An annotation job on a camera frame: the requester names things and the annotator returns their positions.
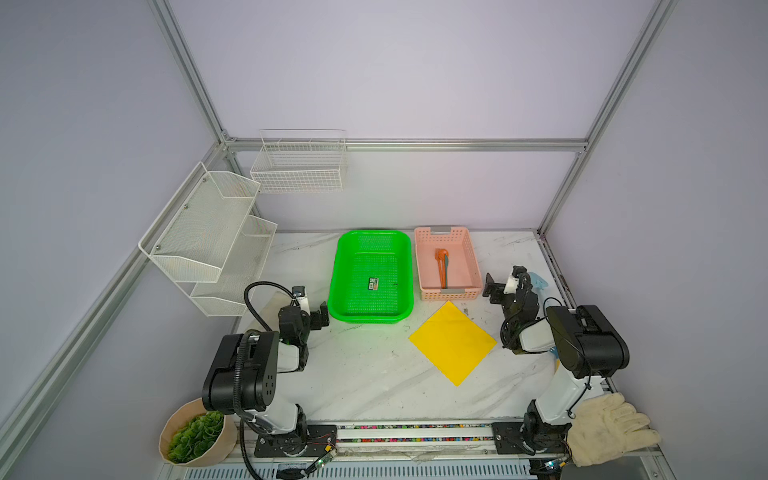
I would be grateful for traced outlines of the pink plastic basket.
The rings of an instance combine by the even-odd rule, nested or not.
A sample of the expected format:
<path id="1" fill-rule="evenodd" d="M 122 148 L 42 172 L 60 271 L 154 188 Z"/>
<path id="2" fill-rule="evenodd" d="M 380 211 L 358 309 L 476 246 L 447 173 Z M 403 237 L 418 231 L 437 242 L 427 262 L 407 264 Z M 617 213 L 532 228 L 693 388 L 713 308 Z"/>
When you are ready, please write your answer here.
<path id="1" fill-rule="evenodd" d="M 469 301 L 484 280 L 469 230 L 465 227 L 419 227 L 414 247 L 421 299 Z"/>

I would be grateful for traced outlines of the green plastic basket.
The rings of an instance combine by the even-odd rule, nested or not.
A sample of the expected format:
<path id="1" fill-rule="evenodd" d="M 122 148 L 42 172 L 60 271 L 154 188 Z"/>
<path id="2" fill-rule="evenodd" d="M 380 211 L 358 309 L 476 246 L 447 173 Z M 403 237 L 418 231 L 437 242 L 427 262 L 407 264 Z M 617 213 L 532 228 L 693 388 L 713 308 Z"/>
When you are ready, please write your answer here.
<path id="1" fill-rule="evenodd" d="M 414 307 L 410 238 L 392 230 L 350 231 L 338 240 L 328 295 L 330 316 L 345 323 L 393 324 Z"/>

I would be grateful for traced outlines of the orange plastic spoon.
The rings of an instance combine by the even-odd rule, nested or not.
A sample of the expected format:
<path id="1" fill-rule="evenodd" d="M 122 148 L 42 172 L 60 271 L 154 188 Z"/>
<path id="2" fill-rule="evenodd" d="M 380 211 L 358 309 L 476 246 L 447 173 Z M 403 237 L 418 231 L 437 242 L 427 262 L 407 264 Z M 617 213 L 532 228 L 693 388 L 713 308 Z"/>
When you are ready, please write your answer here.
<path id="1" fill-rule="evenodd" d="M 440 278 L 441 265 L 442 265 L 442 258 L 444 256 L 448 256 L 449 257 L 449 252 L 446 249 L 440 248 L 440 249 L 437 249 L 435 251 L 435 259 L 436 259 L 437 264 L 438 264 L 438 274 L 439 274 L 440 285 L 441 285 L 441 278 Z"/>

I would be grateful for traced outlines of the yellow paper napkin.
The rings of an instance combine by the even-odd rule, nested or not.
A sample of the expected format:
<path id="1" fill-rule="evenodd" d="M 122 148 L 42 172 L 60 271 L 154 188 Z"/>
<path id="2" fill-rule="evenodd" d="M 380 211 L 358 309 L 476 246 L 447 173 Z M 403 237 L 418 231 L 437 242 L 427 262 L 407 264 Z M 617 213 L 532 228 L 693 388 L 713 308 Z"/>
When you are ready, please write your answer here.
<path id="1" fill-rule="evenodd" d="M 497 344 L 452 302 L 444 303 L 409 340 L 456 387 Z"/>

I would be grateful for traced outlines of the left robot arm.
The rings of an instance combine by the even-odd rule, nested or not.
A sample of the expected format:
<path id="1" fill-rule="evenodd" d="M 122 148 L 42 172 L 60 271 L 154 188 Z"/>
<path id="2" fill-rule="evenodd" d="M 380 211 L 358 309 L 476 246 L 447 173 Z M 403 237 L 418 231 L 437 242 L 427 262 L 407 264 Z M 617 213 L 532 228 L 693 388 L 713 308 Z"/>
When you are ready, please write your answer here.
<path id="1" fill-rule="evenodd" d="M 278 326 L 270 327 L 251 302 L 257 287 L 271 287 L 288 297 L 279 308 Z M 243 457 L 309 458 L 336 450 L 337 427 L 311 425 L 304 409 L 278 394 L 278 376 L 301 373 L 308 364 L 310 333 L 330 325 L 328 304 L 309 307 L 303 286 L 291 289 L 273 281 L 255 281 L 244 288 L 246 309 L 260 329 L 230 334 L 221 340 L 203 384 L 202 403 L 209 412 L 233 415 L 239 435 L 255 435 Z"/>

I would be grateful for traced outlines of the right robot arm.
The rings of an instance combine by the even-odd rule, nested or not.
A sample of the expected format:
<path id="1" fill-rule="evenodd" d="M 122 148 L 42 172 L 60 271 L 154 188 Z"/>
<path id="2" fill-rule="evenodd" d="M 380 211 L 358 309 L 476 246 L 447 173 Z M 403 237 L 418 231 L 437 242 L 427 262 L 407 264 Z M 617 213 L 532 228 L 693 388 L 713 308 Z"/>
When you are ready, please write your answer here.
<path id="1" fill-rule="evenodd" d="M 554 352 L 559 361 L 544 393 L 518 422 L 491 425 L 499 454 L 564 453 L 576 408 L 630 361 L 626 342 L 595 305 L 570 308 L 539 298 L 533 274 L 515 265 L 508 282 L 485 278 L 482 296 L 502 308 L 502 346 L 516 355 Z"/>

